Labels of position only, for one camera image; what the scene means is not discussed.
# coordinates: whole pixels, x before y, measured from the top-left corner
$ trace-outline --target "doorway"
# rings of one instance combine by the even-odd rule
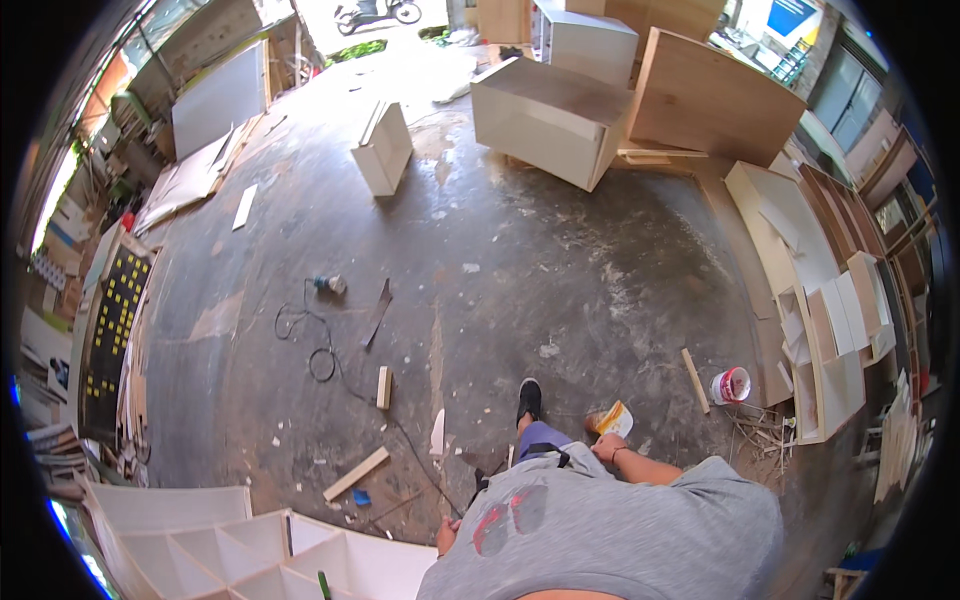
[[[847,153],[867,126],[882,87],[852,54],[839,52],[813,113]]]

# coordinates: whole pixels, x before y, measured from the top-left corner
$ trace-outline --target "blue sign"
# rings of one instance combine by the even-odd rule
[[[774,5],[770,7],[770,16],[767,17],[767,27],[783,37],[788,37],[816,11],[816,7],[800,0],[774,0]]]

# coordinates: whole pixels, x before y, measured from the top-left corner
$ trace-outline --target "black sneaker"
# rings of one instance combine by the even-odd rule
[[[527,413],[530,413],[534,420],[540,420],[543,411],[541,399],[539,382],[533,377],[524,379],[520,384],[520,403],[516,408],[516,423],[519,424],[520,419],[523,419]]]

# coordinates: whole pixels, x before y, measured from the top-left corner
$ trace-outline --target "gray t-shirt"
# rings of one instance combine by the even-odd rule
[[[777,499],[717,456],[669,486],[610,475],[580,442],[491,478],[418,600],[582,589],[627,600],[751,598],[783,538]]]

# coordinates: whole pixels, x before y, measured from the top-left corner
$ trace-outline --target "paint bucket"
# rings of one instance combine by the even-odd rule
[[[584,419],[584,427],[587,431],[600,435],[615,433],[621,438],[626,438],[634,428],[634,416],[630,414],[623,402],[618,400],[609,411],[597,411],[587,415]]]
[[[750,395],[750,374],[743,367],[722,372],[710,382],[714,404],[739,404]]]

